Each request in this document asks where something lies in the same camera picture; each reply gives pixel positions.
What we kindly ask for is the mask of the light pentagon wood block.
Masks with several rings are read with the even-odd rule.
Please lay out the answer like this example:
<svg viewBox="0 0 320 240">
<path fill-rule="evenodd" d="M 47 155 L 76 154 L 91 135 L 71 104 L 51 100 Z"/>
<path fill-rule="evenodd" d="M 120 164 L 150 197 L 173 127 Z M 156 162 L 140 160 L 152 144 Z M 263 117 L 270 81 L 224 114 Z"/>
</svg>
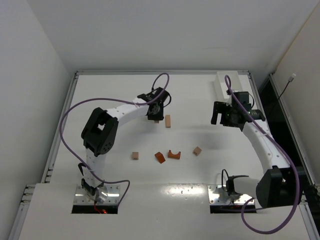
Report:
<svg viewBox="0 0 320 240">
<path fill-rule="evenodd" d="M 201 152 L 202 152 L 202 149 L 198 146 L 193 150 L 193 154 L 196 156 L 198 156 Z"/>
</svg>

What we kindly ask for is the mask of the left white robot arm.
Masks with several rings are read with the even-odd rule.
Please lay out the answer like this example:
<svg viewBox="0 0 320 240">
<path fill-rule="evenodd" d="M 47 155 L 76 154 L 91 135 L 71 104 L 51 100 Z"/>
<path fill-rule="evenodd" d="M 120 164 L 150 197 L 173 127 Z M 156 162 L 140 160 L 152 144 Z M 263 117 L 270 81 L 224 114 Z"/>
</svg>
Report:
<svg viewBox="0 0 320 240">
<path fill-rule="evenodd" d="M 106 110 L 97 107 L 92 111 L 81 133 L 86 160 L 78 164 L 83 176 L 81 185 L 88 194 L 94 197 L 104 186 L 101 180 L 106 154 L 115 143 L 118 128 L 143 116 L 149 121 L 162 121 L 167 99 L 171 101 L 171 95 L 158 87 L 138 95 L 133 102 Z"/>
</svg>

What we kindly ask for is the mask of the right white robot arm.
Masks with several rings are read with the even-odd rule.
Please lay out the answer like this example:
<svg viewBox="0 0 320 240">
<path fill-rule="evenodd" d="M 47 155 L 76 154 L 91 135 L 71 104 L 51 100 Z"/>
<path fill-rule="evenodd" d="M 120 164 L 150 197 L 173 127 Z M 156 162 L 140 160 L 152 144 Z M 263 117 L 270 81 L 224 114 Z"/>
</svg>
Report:
<svg viewBox="0 0 320 240">
<path fill-rule="evenodd" d="M 259 109 L 244 112 L 237 103 L 215 101 L 211 124 L 217 123 L 225 127 L 239 128 L 250 141 L 263 170 L 261 179 L 248 175 L 229 176 L 225 191 L 228 195 L 246 194 L 255 199 L 263 208 L 297 206 L 301 201 L 302 189 L 300 178 L 304 175 L 299 168 L 293 168 L 288 156 L 277 146 L 269 132 L 263 113 Z"/>
</svg>

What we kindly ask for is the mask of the white perforated box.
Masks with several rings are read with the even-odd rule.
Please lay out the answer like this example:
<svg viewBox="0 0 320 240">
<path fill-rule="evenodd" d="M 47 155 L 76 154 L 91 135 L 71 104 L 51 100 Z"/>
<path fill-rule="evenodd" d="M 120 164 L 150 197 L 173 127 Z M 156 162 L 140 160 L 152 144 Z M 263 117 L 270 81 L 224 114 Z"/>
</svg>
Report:
<svg viewBox="0 0 320 240">
<path fill-rule="evenodd" d="M 229 81 L 225 80 L 225 76 L 228 75 L 230 78 L 231 89 L 233 92 L 242 92 L 243 87 L 241 85 L 240 77 L 237 71 L 218 71 L 213 81 L 214 92 L 216 100 L 219 102 L 231 103 L 230 95 L 227 91 Z"/>
</svg>

